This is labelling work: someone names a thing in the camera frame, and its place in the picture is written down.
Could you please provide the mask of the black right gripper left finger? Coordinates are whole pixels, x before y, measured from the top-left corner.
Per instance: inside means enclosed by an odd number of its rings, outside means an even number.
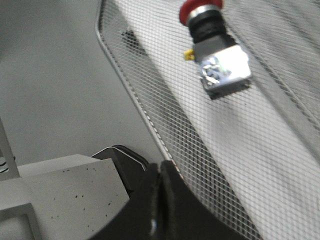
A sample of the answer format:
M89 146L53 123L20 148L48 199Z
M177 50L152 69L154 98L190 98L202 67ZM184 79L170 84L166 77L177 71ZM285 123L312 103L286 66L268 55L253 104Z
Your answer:
M157 193L158 165L151 163L143 174L139 188L115 217L92 240L151 240L154 200Z

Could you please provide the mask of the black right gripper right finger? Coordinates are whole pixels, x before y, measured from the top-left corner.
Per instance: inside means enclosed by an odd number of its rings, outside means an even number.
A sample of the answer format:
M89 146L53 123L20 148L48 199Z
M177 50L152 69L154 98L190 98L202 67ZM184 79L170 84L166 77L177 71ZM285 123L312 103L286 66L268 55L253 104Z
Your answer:
M156 193L157 240L246 240L194 195L172 161L160 165Z

